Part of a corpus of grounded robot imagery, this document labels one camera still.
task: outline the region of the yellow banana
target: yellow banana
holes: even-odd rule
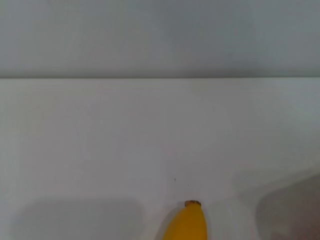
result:
[[[162,240],[207,240],[207,225],[201,203],[186,201],[184,208],[169,223]]]

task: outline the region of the white backdrop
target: white backdrop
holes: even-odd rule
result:
[[[320,76],[317,0],[2,0],[0,77]]]

